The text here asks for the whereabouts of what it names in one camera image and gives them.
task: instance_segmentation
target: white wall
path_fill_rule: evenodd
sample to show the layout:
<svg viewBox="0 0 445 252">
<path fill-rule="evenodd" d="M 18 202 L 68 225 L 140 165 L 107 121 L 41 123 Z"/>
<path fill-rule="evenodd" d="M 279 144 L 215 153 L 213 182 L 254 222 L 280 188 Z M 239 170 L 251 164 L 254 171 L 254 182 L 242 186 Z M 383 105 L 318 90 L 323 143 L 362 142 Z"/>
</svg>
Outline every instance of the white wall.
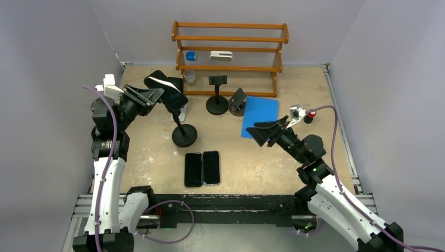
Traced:
<svg viewBox="0 0 445 252">
<path fill-rule="evenodd" d="M 61 251 L 93 173 L 82 85 L 122 71 L 87 0 L 2 0 L 0 34 L 0 251 Z"/>
<path fill-rule="evenodd" d="M 367 0 L 330 67 L 363 188 L 445 249 L 445 2 Z"/>
<path fill-rule="evenodd" d="M 174 64 L 173 21 L 287 23 L 285 64 L 331 62 L 365 0 L 90 0 L 121 61 Z"/>
</svg>

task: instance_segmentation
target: red cap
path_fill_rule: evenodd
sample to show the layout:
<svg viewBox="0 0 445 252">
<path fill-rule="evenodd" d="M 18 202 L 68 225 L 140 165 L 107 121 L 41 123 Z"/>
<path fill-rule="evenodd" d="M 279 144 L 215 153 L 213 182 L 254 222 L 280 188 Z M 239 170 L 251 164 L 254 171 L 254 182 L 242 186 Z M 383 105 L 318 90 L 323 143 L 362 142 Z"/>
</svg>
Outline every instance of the red cap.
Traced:
<svg viewBox="0 0 445 252">
<path fill-rule="evenodd" d="M 317 111 L 312 111 L 308 114 L 308 116 L 309 116 L 309 118 L 314 118 L 316 114 L 317 114 Z"/>
</svg>

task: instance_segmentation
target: clear plastic cup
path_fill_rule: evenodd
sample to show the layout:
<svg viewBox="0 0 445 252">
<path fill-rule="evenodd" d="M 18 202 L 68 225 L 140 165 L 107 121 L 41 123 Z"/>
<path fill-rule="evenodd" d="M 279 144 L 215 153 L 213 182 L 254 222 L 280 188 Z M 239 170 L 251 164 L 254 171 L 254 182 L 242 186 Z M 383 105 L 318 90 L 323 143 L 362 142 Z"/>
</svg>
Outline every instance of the clear plastic cup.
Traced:
<svg viewBox="0 0 445 252">
<path fill-rule="evenodd" d="M 196 80 L 195 70 L 185 70 L 184 71 L 184 80 L 188 84 L 193 84 Z"/>
</svg>

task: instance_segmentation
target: table top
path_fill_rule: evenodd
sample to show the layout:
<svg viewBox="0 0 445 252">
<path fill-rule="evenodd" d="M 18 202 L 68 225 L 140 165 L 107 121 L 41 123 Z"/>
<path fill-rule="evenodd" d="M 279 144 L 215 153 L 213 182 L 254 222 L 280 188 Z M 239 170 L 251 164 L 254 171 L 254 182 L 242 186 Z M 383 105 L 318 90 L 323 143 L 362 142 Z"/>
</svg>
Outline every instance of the table top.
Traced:
<svg viewBox="0 0 445 252">
<path fill-rule="evenodd" d="M 169 77 L 180 77 L 175 67 L 129 66 L 125 68 L 122 86 L 145 88 L 143 79 L 155 70 Z M 208 76 L 227 75 L 228 84 L 222 90 L 271 91 L 270 73 L 197 71 L 194 84 L 186 89 L 212 90 Z M 289 115 L 289 106 L 299 104 L 304 109 L 332 104 L 329 89 L 321 68 L 284 68 L 277 76 L 280 101 L 279 118 Z M 205 108 L 208 97 L 188 96 L 186 118 L 183 123 L 193 125 L 198 131 L 197 141 L 190 147 L 179 148 L 171 135 L 176 124 L 162 104 L 147 117 L 136 117 L 127 129 L 130 149 L 122 176 L 121 192 L 132 186 L 151 185 L 155 193 L 190 194 L 294 194 L 304 184 L 296 168 L 300 164 L 279 146 L 260 148 L 253 139 L 242 138 L 243 117 L 227 111 L 211 115 Z M 324 161 L 332 167 L 330 148 L 334 127 L 334 113 L 325 109 L 317 112 L 311 124 L 304 122 L 293 126 L 302 139 L 308 134 L 320 136 L 327 154 Z M 335 164 L 341 181 L 354 191 L 349 162 L 343 139 L 338 130 L 334 149 Z M 217 150 L 221 156 L 221 183 L 187 188 L 184 186 L 184 155 L 191 152 Z"/>
</svg>

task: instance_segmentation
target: round stand base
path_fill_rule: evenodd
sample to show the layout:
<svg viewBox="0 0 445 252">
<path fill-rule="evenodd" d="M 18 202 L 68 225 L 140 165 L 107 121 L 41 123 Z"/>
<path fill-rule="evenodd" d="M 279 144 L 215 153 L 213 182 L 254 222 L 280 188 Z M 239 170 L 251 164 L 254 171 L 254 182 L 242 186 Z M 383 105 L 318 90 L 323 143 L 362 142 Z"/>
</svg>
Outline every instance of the round stand base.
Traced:
<svg viewBox="0 0 445 252">
<path fill-rule="evenodd" d="M 189 147 L 198 138 L 198 132 L 195 127 L 190 124 L 182 124 L 182 128 L 185 131 L 185 135 L 182 135 L 179 127 L 176 127 L 172 133 L 172 140 L 178 147 Z"/>
<path fill-rule="evenodd" d="M 242 102 L 242 104 L 238 107 L 237 110 L 233 110 L 232 107 L 229 107 L 229 111 L 231 114 L 233 114 L 236 117 L 242 117 L 244 116 L 244 109 L 246 108 L 246 103 Z"/>
<path fill-rule="evenodd" d="M 229 102 L 225 97 L 219 96 L 219 104 L 216 104 L 216 96 L 212 96 L 206 102 L 206 109 L 210 114 L 219 116 L 229 109 Z"/>
</svg>

